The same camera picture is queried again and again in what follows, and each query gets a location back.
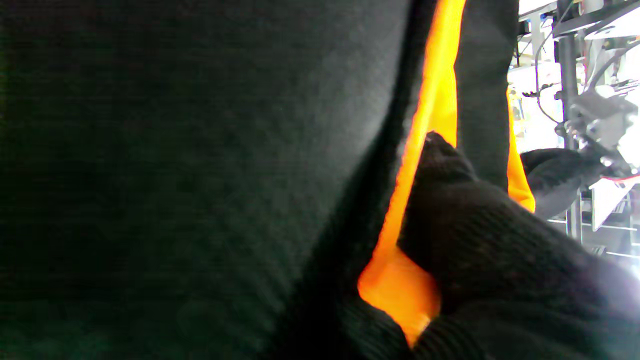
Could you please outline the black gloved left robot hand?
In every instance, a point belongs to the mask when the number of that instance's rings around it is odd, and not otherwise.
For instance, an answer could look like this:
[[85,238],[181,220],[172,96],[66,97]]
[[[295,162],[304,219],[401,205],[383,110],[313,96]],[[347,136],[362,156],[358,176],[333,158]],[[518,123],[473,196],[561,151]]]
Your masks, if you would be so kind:
[[608,171],[592,153],[566,148],[542,148],[519,155],[535,201],[535,215],[548,220],[566,212],[579,191]]

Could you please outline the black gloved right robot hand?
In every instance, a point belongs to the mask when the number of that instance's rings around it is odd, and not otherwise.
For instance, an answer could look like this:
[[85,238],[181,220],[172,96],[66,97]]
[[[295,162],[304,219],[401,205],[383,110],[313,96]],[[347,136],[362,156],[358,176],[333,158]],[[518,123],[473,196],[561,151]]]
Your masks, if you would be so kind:
[[441,135],[423,145],[403,247],[441,310],[409,346],[363,301],[343,310],[359,360],[637,360],[639,280],[478,180]]

